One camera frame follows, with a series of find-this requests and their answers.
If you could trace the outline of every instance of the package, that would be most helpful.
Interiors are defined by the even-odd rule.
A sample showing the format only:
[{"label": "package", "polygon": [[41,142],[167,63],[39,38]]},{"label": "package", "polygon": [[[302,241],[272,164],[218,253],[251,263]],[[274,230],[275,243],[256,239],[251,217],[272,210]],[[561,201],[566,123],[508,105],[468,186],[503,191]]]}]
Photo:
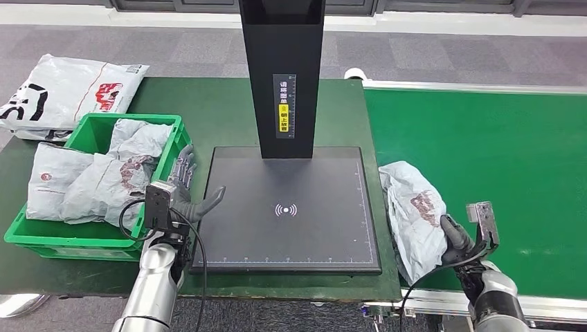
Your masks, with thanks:
[{"label": "package", "polygon": [[[95,219],[118,225],[118,215],[125,203],[144,198],[151,173],[148,168],[143,168],[143,163],[150,161],[150,156],[120,161],[111,156],[94,154],[93,163],[67,188],[60,206],[60,219],[79,223],[81,218],[90,217],[88,221],[91,221],[95,216]],[[131,212],[125,215],[125,220],[131,228],[134,221]]]},{"label": "package", "polygon": [[67,187],[93,162],[91,154],[39,143],[28,182],[28,219],[59,221]]},{"label": "package", "polygon": [[400,260],[398,269],[408,284],[442,264],[446,238],[440,216],[446,204],[422,174],[405,161],[379,168],[387,198],[389,222]]},{"label": "package", "polygon": [[[70,131],[87,113],[126,113],[149,66],[43,55],[28,79],[0,107],[0,126],[22,138],[38,131]],[[61,135],[49,137],[64,140]]]},{"label": "package", "polygon": [[107,155],[125,160],[132,156],[158,158],[171,133],[171,126],[144,121],[120,119],[116,121]]}]

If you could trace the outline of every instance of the black vertical column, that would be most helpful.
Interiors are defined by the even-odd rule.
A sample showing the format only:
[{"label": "black vertical column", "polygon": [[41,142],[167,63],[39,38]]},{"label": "black vertical column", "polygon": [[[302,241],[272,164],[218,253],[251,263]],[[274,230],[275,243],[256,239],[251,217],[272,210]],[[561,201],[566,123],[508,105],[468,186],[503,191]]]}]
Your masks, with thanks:
[{"label": "black vertical column", "polygon": [[311,158],[325,0],[240,0],[263,158]]}]

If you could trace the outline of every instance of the black cable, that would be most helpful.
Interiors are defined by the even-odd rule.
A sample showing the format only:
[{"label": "black cable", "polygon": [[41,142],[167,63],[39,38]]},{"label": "black cable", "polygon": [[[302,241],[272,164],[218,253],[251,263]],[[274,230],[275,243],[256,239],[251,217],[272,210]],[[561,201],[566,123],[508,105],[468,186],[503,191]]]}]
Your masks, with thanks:
[{"label": "black cable", "polygon": [[467,263],[471,263],[472,261],[481,258],[483,255],[485,255],[485,251],[484,251],[484,248],[481,248],[481,250],[479,250],[479,252],[477,254],[475,254],[474,256],[472,256],[468,259],[464,259],[464,260],[459,261],[457,263],[438,266],[437,268],[433,269],[432,271],[426,273],[421,278],[416,280],[416,282],[412,286],[410,286],[410,288],[408,288],[408,292],[404,296],[404,299],[401,301],[401,306],[399,307],[399,332],[404,331],[403,330],[404,325],[403,325],[403,320],[402,320],[402,318],[404,316],[404,308],[406,307],[406,301],[408,300],[410,293],[413,291],[413,289],[416,287],[416,285],[418,285],[422,280],[426,279],[427,277],[433,275],[434,273],[436,273],[438,271],[445,270],[447,268],[456,268],[458,266],[463,266]]},{"label": "black cable", "polygon": [[202,284],[202,294],[201,294],[200,312],[198,313],[198,323],[196,324],[196,330],[195,330],[195,332],[198,332],[198,330],[200,329],[202,316],[204,316],[204,302],[206,301],[206,289],[208,287],[208,264],[206,263],[206,249],[204,249],[204,243],[202,242],[200,234],[196,230],[196,227],[194,227],[192,225],[192,223],[184,215],[179,213],[179,211],[177,211],[173,207],[171,207],[169,210],[172,211],[173,213],[175,213],[175,215],[177,215],[183,221],[183,223],[181,223],[182,225],[190,226],[190,228],[192,229],[192,231],[196,235],[196,241],[197,241],[197,243],[199,243],[200,249],[202,251],[202,266],[204,267],[204,282]]},{"label": "black cable", "polygon": [[148,239],[151,239],[152,237],[155,236],[155,233],[157,233],[157,224],[155,223],[155,229],[149,234],[147,233],[147,235],[145,235],[144,237],[133,237],[131,234],[129,234],[126,230],[126,228],[123,225],[123,218],[125,216],[125,212],[133,205],[135,204],[139,204],[139,203],[144,203],[145,199],[137,199],[136,201],[132,201],[130,203],[128,203],[125,207],[123,207],[122,211],[120,211],[120,215],[118,216],[118,228],[120,228],[120,231],[122,232],[122,234],[127,238],[127,239],[131,239],[134,241],[147,241]]}]

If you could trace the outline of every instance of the wireless charging symbol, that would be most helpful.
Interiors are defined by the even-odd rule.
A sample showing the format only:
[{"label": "wireless charging symbol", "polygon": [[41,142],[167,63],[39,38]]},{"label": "wireless charging symbol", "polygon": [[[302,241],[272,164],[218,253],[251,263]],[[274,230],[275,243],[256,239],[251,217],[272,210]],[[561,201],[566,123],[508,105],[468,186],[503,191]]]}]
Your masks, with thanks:
[{"label": "wireless charging symbol", "polygon": [[289,207],[284,207],[281,204],[277,204],[275,209],[276,216],[281,216],[284,213],[296,216],[298,213],[298,206],[296,204],[291,204]]}]

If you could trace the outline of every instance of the green plastic crate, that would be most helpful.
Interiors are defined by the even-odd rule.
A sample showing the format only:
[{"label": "green plastic crate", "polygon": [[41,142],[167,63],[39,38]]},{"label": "green plastic crate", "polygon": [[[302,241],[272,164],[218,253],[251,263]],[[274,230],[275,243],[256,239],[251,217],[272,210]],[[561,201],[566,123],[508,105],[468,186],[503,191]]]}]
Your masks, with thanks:
[{"label": "green plastic crate", "polygon": [[[167,180],[179,152],[192,142],[181,116],[90,113],[83,117],[65,146],[90,154],[106,154],[114,124],[121,118],[173,126],[151,178],[152,181]],[[41,257],[107,261],[138,261],[141,257],[143,244],[126,239],[117,227],[108,223],[67,225],[59,221],[27,219],[25,211],[26,204],[4,234],[4,241],[29,248]],[[141,209],[132,236],[143,234]]]}]

